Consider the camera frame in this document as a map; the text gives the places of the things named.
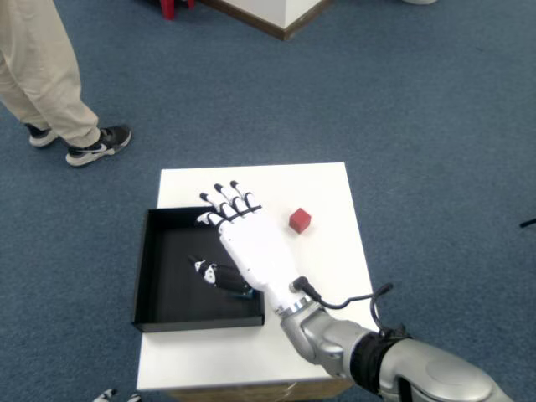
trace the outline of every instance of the blue carpet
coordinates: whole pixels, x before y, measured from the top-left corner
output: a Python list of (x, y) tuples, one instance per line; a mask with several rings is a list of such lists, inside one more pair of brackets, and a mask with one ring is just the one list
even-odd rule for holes
[(173, 22), (143, 0), (57, 6), (84, 99), (134, 138), (76, 170), (0, 109), (3, 400), (135, 388), (160, 169), (344, 161), (373, 284), (395, 283), (385, 321), (533, 402), (536, 2), (338, 0), (287, 43), (201, 4)]

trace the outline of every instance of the beige pants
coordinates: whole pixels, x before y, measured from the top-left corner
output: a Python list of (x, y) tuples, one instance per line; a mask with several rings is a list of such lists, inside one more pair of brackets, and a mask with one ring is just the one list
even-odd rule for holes
[(22, 122), (70, 145), (99, 139), (80, 99), (75, 53), (52, 0), (0, 0), (0, 100)]

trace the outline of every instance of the black cable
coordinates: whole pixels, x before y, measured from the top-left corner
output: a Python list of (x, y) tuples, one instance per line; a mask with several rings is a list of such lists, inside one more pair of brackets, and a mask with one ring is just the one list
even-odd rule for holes
[(376, 301), (380, 296), (383, 296), (385, 293), (392, 290), (393, 287), (394, 286), (392, 283), (386, 283), (385, 285), (381, 286), (377, 291), (369, 295), (349, 297), (342, 304), (330, 304), (322, 300), (322, 296), (320, 296), (320, 293), (316, 291), (316, 289), (309, 283), (309, 280), (305, 276), (300, 276), (298, 279), (292, 282), (292, 288), (294, 290), (303, 291), (313, 301), (320, 303), (322, 306), (332, 310), (340, 310), (346, 307), (351, 302), (358, 302), (360, 300), (370, 299), (370, 314), (372, 315), (374, 323), (379, 328), (379, 335), (386, 338), (407, 338), (409, 335), (406, 332), (404, 325), (400, 325), (398, 328), (386, 327), (379, 320), (378, 314), (376, 313)]
[(393, 289), (393, 284), (386, 283), (385, 285), (381, 286), (377, 291), (375, 291), (372, 298), (370, 299), (370, 314), (372, 315), (374, 323), (378, 326), (381, 332), (386, 332), (389, 330), (389, 328), (384, 326), (384, 324), (378, 318), (378, 314), (376, 313), (376, 300), (378, 300), (378, 297), (384, 295), (391, 289)]
[[(369, 295), (362, 295), (362, 296), (355, 296), (355, 297), (349, 297), (346, 299), (346, 301), (342, 304), (330, 304), (322, 299), (322, 296), (320, 296), (320, 293), (316, 291), (316, 289), (309, 283), (309, 280), (305, 276), (300, 276), (298, 279), (292, 282), (292, 287), (297, 291), (303, 291), (306, 295), (308, 295), (312, 300), (315, 302), (320, 303), (322, 306), (329, 308), (331, 310), (340, 310), (344, 307), (346, 307), (351, 302), (358, 302), (360, 300), (366, 300), (371, 299), (374, 300), (374, 303), (376, 302), (376, 299), (383, 294), (387, 293), (393, 288), (393, 284), (388, 283), (386, 285), (383, 285), (380, 287), (376, 292), (371, 293)], [(378, 316), (375, 314), (373, 317), (376, 317), (374, 322), (378, 319)]]
[(526, 228), (527, 226), (530, 226), (531, 224), (536, 224), (536, 219), (528, 220), (527, 222), (523, 222), (522, 224), (519, 224), (520, 228)]

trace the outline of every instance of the white tabletop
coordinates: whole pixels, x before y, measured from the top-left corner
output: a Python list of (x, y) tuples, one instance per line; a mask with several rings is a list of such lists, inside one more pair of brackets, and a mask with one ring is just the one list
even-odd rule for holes
[[(248, 188), (281, 227), (300, 273), (331, 303), (371, 292), (369, 272), (344, 163), (166, 169), (159, 208), (204, 205), (199, 193), (236, 180)], [(297, 234), (288, 226), (298, 208), (311, 226)], [(328, 379), (303, 360), (286, 339), (280, 319), (266, 303), (265, 325), (142, 334), (137, 388), (187, 389)], [(369, 302), (351, 303), (337, 318), (377, 329)]]

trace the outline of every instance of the black box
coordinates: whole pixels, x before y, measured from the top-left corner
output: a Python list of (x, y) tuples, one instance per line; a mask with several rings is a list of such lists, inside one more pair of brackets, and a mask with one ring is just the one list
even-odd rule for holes
[(233, 265), (218, 231), (196, 224), (209, 208), (147, 211), (132, 324), (142, 332), (181, 331), (264, 324), (263, 295), (251, 299), (212, 287), (188, 255)]

